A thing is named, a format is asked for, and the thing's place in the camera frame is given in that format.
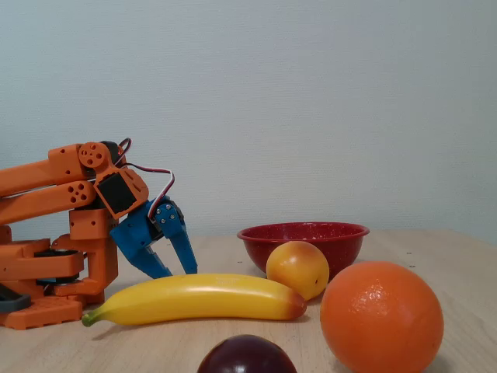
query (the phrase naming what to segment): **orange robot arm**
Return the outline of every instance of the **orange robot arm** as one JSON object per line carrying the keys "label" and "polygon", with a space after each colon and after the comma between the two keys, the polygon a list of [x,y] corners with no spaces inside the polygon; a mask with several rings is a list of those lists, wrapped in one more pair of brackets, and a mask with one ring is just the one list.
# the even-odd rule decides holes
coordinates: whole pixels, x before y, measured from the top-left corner
{"label": "orange robot arm", "polygon": [[[103,289],[117,276],[116,244],[109,232],[148,199],[142,178],[115,165],[125,162],[122,151],[108,142],[74,144],[50,150],[47,160],[0,170],[0,305],[5,288],[32,299],[27,309],[0,311],[0,325],[25,329],[77,319],[82,304],[102,301]],[[70,233],[52,244],[48,239],[13,242],[9,227],[2,227],[66,210]],[[2,233],[8,237],[2,239]],[[72,282],[84,256],[89,277]],[[56,282],[44,291],[50,279],[70,283]]]}

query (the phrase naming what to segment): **red bowl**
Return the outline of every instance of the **red bowl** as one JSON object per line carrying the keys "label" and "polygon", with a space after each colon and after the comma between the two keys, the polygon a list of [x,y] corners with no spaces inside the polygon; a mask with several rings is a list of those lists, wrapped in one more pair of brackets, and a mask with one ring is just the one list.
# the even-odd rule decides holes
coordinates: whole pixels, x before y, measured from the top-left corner
{"label": "red bowl", "polygon": [[312,243],[325,254],[331,279],[354,262],[363,237],[369,232],[357,224],[311,221],[260,225],[240,231],[237,237],[243,240],[250,259],[264,272],[269,255],[282,243]]}

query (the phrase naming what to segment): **white wall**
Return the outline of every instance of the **white wall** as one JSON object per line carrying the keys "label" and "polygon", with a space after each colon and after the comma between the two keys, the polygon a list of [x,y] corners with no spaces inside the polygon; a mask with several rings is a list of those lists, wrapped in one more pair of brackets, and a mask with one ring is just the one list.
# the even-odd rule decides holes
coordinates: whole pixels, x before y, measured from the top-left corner
{"label": "white wall", "polygon": [[[0,167],[134,139],[190,234],[271,221],[497,242],[495,0],[0,6]],[[165,179],[144,176],[153,193]],[[67,213],[13,225],[68,230]]]}

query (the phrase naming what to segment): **bowl rim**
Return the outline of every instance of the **bowl rim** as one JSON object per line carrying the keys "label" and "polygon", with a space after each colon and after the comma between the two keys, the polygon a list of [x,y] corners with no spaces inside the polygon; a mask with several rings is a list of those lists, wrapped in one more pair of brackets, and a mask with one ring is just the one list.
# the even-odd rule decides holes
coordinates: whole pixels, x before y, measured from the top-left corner
{"label": "bowl rim", "polygon": [[[327,225],[333,225],[333,224],[341,224],[341,225],[347,225],[349,227],[354,227],[358,228],[361,230],[361,232],[354,233],[353,235],[341,235],[338,237],[328,237],[326,239],[261,239],[259,237],[250,237],[248,235],[245,235],[247,231],[255,228],[263,228],[263,227],[269,227],[271,225],[296,225],[296,224],[327,224]],[[264,224],[264,225],[255,225],[253,227],[248,227],[242,229],[240,232],[237,233],[237,237],[239,239],[242,239],[244,241],[252,241],[252,242],[289,242],[289,241],[304,241],[304,242],[334,242],[334,241],[343,241],[346,239],[355,239],[359,237],[363,237],[370,233],[370,229],[368,227],[365,227],[364,225],[359,225],[359,224],[354,224],[354,223],[345,223],[343,221],[287,221],[285,223],[272,223],[272,224]]]}

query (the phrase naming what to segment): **orange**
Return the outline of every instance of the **orange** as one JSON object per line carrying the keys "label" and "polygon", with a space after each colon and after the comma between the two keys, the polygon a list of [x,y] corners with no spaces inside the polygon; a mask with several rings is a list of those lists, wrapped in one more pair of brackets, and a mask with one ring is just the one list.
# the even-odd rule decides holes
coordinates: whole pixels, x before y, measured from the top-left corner
{"label": "orange", "polygon": [[417,274],[389,262],[362,262],[326,288],[321,327],[336,358],[355,372],[418,373],[440,348],[443,314]]}

